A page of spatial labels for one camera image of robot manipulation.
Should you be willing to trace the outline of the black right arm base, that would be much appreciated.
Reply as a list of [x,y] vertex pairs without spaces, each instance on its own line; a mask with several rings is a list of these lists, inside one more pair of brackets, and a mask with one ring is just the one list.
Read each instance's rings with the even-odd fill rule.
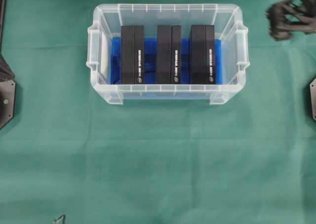
[[310,83],[310,95],[313,120],[316,121],[316,78]]

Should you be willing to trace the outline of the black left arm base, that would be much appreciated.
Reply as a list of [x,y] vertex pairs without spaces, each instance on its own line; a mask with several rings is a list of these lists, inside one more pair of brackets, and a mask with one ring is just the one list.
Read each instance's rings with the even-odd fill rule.
[[16,82],[15,74],[0,55],[0,128],[14,118]]

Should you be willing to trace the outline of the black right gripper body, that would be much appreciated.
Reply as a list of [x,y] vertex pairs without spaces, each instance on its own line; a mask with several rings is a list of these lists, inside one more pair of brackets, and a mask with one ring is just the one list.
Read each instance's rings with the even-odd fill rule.
[[293,32],[316,32],[316,0],[282,0],[266,11],[269,34],[276,41],[289,40]]

